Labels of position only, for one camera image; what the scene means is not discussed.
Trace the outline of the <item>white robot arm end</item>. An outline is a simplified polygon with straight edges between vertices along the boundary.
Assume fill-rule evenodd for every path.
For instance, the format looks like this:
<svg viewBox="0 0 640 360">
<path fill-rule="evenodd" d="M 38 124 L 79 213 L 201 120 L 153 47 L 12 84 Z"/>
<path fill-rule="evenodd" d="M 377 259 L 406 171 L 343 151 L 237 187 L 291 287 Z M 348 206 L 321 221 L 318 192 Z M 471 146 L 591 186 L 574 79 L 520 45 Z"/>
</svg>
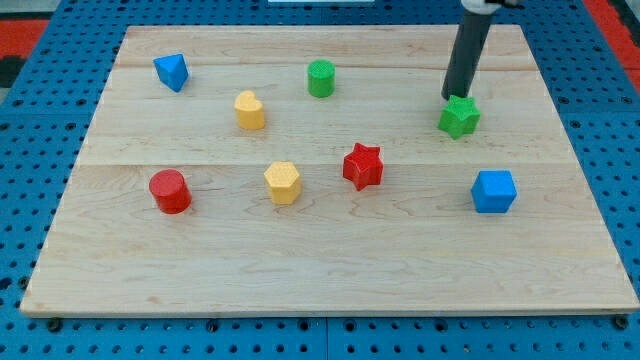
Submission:
<svg viewBox="0 0 640 360">
<path fill-rule="evenodd" d="M 463 8 L 479 15 L 492 15 L 500 8 L 519 8 L 524 0 L 461 0 Z"/>
</svg>

